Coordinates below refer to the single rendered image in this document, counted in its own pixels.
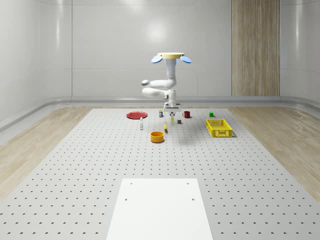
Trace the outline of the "red plate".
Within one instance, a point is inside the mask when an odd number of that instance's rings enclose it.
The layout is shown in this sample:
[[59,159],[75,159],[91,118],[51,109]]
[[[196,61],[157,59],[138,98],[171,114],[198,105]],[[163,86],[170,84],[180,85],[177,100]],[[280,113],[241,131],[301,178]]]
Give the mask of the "red plate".
[[143,111],[132,111],[126,114],[127,118],[133,120],[139,120],[140,118],[144,119],[148,116],[146,112]]

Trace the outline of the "yellow bowl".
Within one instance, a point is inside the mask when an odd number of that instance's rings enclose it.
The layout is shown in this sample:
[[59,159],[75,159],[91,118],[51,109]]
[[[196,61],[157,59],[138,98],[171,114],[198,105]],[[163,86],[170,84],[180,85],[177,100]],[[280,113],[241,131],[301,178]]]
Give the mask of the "yellow bowl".
[[161,131],[153,131],[150,133],[150,141],[153,143],[162,143],[164,141],[164,133]]

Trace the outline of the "yellow basket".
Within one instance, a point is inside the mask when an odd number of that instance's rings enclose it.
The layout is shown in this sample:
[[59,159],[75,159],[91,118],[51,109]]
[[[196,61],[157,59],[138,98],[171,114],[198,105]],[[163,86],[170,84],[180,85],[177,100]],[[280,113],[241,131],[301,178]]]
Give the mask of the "yellow basket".
[[206,119],[206,127],[212,137],[232,137],[233,131],[224,119]]

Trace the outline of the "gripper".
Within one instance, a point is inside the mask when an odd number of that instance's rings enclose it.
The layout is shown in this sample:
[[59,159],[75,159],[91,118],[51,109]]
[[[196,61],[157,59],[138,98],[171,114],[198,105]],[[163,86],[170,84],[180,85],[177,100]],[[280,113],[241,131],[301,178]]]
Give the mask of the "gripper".
[[176,112],[181,112],[181,105],[179,103],[166,102],[163,112],[169,113],[171,117],[174,117]]

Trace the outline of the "white board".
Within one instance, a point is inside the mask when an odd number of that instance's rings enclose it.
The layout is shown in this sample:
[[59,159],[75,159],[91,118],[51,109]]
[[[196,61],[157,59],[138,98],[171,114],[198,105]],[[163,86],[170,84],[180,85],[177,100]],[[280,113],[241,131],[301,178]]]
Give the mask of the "white board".
[[106,240],[213,240],[195,178],[124,178]]

